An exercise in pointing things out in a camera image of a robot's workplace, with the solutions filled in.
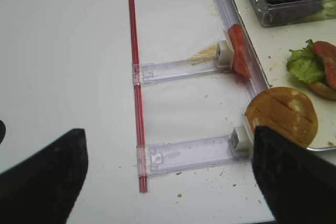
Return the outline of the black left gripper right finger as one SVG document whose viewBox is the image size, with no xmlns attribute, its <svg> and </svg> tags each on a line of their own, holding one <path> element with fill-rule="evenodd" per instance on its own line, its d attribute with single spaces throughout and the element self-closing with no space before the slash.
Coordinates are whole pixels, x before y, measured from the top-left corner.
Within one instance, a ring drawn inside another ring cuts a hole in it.
<svg viewBox="0 0 336 224">
<path fill-rule="evenodd" d="M 251 164 L 276 223 L 335 223 L 335 165 L 267 126 L 255 130 Z"/>
</svg>

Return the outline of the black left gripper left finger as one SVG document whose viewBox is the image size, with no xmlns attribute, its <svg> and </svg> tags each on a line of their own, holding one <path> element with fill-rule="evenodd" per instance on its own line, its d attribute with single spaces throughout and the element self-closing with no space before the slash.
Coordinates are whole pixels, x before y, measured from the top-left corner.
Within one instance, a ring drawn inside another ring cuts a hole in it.
<svg viewBox="0 0 336 224">
<path fill-rule="evenodd" d="M 72 129 L 1 173 L 1 223 L 66 223 L 88 166 L 86 133 Z"/>
</svg>

